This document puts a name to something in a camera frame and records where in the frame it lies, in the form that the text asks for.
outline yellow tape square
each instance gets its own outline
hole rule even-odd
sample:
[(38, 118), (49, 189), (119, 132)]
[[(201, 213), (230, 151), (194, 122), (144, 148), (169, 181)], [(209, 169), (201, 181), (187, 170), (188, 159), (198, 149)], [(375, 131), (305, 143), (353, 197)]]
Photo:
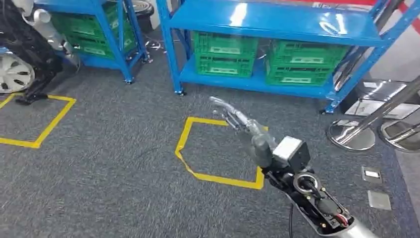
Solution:
[[(16, 95), (22, 95), (22, 94), (21, 93), (11, 94), (8, 98), (6, 98), (6, 100), (0, 103), (0, 109), (3, 108), (8, 102), (10, 102), (13, 99), (13, 97)], [(15, 139), (8, 139), (8, 138), (0, 137), (0, 143), (38, 149), (41, 146), (41, 143), (49, 135), (49, 133), (54, 129), (55, 126), (57, 126), (60, 120), (66, 115), (66, 113), (70, 110), (70, 108), (76, 102), (76, 99), (74, 98), (68, 98), (68, 97), (63, 97), (63, 96), (48, 95), (48, 98), (67, 101), (68, 103), (58, 113), (58, 115), (50, 122), (50, 124), (44, 129), (44, 131), (41, 132), (41, 134), (38, 136), (38, 138), (35, 141), (15, 140)]]
[(253, 189), (262, 189), (264, 187), (264, 175), (261, 172), (261, 168), (257, 167), (256, 169), (256, 177), (254, 182), (246, 181), (246, 180), (239, 180), (239, 179), (232, 179), (232, 178), (225, 178), (213, 175), (206, 175), (201, 173), (194, 172), (190, 166), (185, 162), (184, 158), (181, 155), (181, 150), (184, 148), (185, 143), (187, 142), (188, 135), (190, 134), (191, 127), (193, 123), (205, 123), (205, 124), (212, 124), (212, 125), (221, 125), (221, 126), (228, 126), (227, 122), (224, 120), (213, 120), (213, 119), (206, 119), (206, 118), (195, 118), (195, 117), (188, 117), (184, 130), (182, 131), (181, 137), (179, 138), (178, 145), (175, 149), (175, 155), (181, 162), (184, 164), (185, 169), (190, 172), (194, 177), (210, 182), (217, 182), (232, 186), (238, 187), (246, 187), (246, 188), (253, 188)]

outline crate label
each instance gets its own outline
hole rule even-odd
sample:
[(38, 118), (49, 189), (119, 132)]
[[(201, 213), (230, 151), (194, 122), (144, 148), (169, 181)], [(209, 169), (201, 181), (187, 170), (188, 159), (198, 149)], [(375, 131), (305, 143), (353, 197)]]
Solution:
[(238, 70), (237, 69), (233, 69), (233, 68), (216, 68), (216, 67), (211, 67), (210, 68), (210, 73), (238, 74)]
[(291, 63), (324, 63), (324, 58), (317, 57), (293, 57)]
[(281, 82), (283, 83), (311, 83), (312, 78), (292, 78), (284, 77)]
[(88, 52), (88, 53), (92, 53), (92, 54), (96, 54), (96, 55), (102, 55), (102, 56), (104, 56), (105, 55), (105, 51), (103, 51), (103, 50), (98, 50), (98, 49), (95, 49), (95, 48), (89, 48), (89, 47), (85, 47), (85, 52)]
[(118, 19), (116, 19), (115, 21), (113, 21), (110, 25), (111, 25), (111, 29), (112, 30), (115, 29), (116, 27), (118, 27), (119, 26)]
[(132, 41), (131, 39), (127, 39), (127, 40), (124, 42), (124, 47), (127, 47), (127, 46), (128, 46), (128, 45), (130, 45), (132, 42), (133, 42), (133, 41)]
[(239, 55), (241, 53), (241, 49), (240, 48), (229, 48), (229, 47), (211, 47), (210, 52)]

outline stainless steel stanchion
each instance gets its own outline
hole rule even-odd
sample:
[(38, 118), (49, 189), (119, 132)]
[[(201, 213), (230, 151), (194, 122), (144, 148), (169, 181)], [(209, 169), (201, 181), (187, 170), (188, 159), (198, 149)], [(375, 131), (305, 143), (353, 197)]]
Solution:
[(420, 122), (415, 125), (403, 121), (386, 122), (379, 127), (379, 137), (397, 150), (420, 152)]
[(401, 103), (420, 90), (420, 75), (361, 122), (337, 120), (327, 129), (327, 137), (338, 147), (350, 151), (364, 151), (375, 145), (375, 133), (369, 128)]

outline green plastic crate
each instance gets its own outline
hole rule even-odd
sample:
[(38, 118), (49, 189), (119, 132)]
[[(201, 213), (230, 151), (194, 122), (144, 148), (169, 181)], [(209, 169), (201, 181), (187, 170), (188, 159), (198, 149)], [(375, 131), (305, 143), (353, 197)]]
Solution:
[(265, 82), (271, 85), (322, 86), (334, 68), (308, 67), (306, 64), (272, 64), (265, 61)]
[[(75, 48), (76, 52), (84, 52), (99, 57), (114, 59), (109, 44), (104, 40), (89, 39), (83, 37), (67, 37), (67, 40)], [(124, 52), (128, 52), (136, 47), (136, 41), (133, 32), (124, 33)]]
[(336, 67), (343, 59), (348, 46), (274, 40), (269, 54), (276, 64), (311, 64), (315, 67)]
[(258, 38), (211, 32), (193, 32), (195, 53), (220, 53), (255, 57)]
[[(104, 5), (104, 11), (114, 35), (118, 35), (118, 14), (116, 4), (108, 2)], [(124, 16), (124, 29), (131, 27), (128, 17)], [(56, 29), (66, 35), (74, 37), (84, 37), (90, 39), (104, 40), (105, 35), (98, 20), (93, 15), (54, 13), (52, 23)]]
[(255, 58), (229, 54), (195, 53), (195, 61), (198, 74), (250, 77)]

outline black cable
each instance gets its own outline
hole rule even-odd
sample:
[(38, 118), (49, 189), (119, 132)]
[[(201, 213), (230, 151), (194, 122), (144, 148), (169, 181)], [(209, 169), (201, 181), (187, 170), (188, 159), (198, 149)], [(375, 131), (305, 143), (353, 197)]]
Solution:
[(290, 204), (290, 213), (289, 213), (289, 238), (293, 238), (293, 203)]

